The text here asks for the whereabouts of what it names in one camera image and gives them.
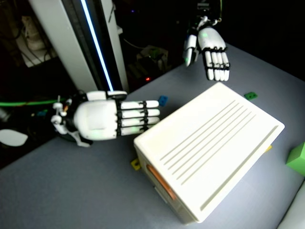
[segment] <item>blue light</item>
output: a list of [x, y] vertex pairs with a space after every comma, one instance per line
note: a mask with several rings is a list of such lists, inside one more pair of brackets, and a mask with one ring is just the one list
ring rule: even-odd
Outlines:
[[100, 49], [99, 42], [97, 41], [97, 37], [96, 37], [95, 31], [94, 31], [94, 28], [93, 28], [93, 24], [92, 24], [92, 21], [91, 21], [91, 18], [90, 18], [88, 8], [87, 8], [86, 0], [81, 0], [81, 5], [84, 9], [85, 16], [86, 16], [86, 19], [87, 19], [87, 23], [89, 25], [90, 32], [91, 32], [91, 35], [92, 35], [92, 38], [93, 38], [93, 41], [94, 41], [94, 44], [95, 44], [95, 48], [96, 48], [97, 53], [98, 53], [99, 58], [100, 58], [100, 62], [102, 64], [109, 89], [110, 89], [110, 91], [113, 92], [113, 87], [112, 87], [112, 84], [111, 84], [111, 81], [110, 81], [110, 78], [109, 78], [109, 74], [108, 74], [108, 71], [107, 71], [107, 68], [106, 68], [106, 65], [105, 65], [105, 61], [104, 61], [104, 58], [103, 58], [103, 55], [102, 55], [102, 52], [101, 52], [101, 49]]

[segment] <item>blue block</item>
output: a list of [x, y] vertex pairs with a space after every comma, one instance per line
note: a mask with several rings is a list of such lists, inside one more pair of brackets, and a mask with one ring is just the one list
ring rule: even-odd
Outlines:
[[161, 95], [158, 102], [160, 106], [165, 106], [166, 102], [167, 102], [168, 98], [165, 95]]

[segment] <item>gray table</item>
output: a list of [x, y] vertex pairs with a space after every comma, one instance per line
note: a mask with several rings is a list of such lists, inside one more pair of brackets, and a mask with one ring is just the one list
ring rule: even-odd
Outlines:
[[[285, 166], [291, 148], [305, 141], [305, 82], [229, 46], [225, 84], [285, 124], [285, 129], [202, 224], [202, 229], [274, 229], [303, 177]], [[215, 82], [203, 63], [180, 66], [129, 95], [128, 100], [169, 97], [166, 117]], [[1, 229], [183, 229], [141, 171], [134, 136], [96, 142], [91, 148], [55, 138], [0, 172]]]

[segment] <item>box lid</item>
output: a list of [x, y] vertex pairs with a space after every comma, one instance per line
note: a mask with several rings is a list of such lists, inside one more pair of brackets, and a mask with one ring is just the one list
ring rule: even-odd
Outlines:
[[202, 222], [283, 129], [281, 122], [216, 83], [134, 143]]

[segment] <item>orange handle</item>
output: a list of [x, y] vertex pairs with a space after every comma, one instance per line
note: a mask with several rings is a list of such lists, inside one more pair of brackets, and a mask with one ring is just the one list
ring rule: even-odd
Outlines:
[[165, 189], [167, 194], [175, 200], [177, 197], [172, 191], [171, 187], [166, 183], [166, 181], [163, 179], [163, 177], [157, 172], [157, 170], [152, 167], [151, 165], [146, 165], [147, 169], [154, 175], [154, 177], [158, 180], [158, 182], [162, 185], [162, 187]]

